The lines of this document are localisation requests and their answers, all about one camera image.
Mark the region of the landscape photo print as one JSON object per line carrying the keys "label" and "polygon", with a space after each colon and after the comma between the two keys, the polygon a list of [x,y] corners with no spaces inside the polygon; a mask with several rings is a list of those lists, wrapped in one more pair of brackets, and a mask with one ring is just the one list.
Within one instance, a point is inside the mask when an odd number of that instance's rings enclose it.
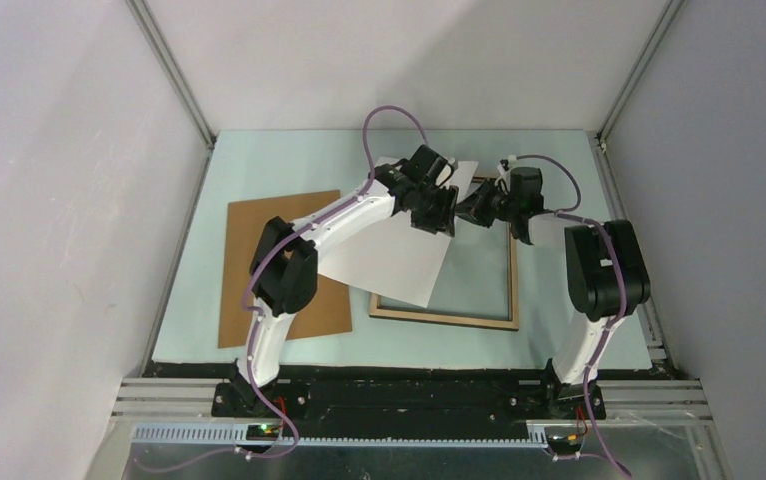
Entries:
{"label": "landscape photo print", "polygon": [[[308,216],[303,239],[318,253],[319,274],[367,292],[425,306],[453,238],[411,226],[410,215],[393,215],[393,187],[402,180],[435,185],[438,173],[413,175],[412,161],[401,165],[381,158],[373,177],[322,210]],[[474,176],[467,161],[448,186],[457,186],[457,202]]]}

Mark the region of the wooden picture frame with glass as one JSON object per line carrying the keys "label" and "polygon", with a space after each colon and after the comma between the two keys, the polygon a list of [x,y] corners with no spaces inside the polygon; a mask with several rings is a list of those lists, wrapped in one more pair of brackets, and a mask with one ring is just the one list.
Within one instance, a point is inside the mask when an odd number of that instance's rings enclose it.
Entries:
{"label": "wooden picture frame with glass", "polygon": [[425,307],[372,294],[371,318],[498,331],[519,329],[517,245],[505,223],[459,219]]}

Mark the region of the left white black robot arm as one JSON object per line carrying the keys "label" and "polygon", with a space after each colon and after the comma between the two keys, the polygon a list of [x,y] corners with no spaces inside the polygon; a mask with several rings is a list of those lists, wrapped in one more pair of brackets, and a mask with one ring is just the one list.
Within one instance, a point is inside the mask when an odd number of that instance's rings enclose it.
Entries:
{"label": "left white black robot arm", "polygon": [[456,160],[422,144],[409,158],[371,166],[355,190],[326,207],[291,222],[279,216],[266,222],[242,293],[242,308],[251,315],[245,357],[237,364],[245,380],[236,395],[242,409],[258,417],[273,408],[269,383],[278,376],[288,331],[316,295],[319,264],[336,246],[399,213],[407,213],[416,230],[454,236],[457,168]]}

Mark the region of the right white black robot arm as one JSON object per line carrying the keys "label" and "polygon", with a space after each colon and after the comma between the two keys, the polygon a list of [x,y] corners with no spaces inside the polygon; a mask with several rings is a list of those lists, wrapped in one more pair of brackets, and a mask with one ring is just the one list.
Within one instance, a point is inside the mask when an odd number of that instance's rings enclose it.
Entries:
{"label": "right white black robot arm", "polygon": [[547,368],[555,381],[542,388],[540,402],[550,416],[565,418],[581,403],[576,386],[596,379],[615,330],[648,301],[651,283],[630,221],[599,222],[551,211],[544,205],[542,186],[539,169],[513,168],[484,181],[457,205],[456,215],[481,227],[502,221],[514,239],[564,254],[574,315]]}

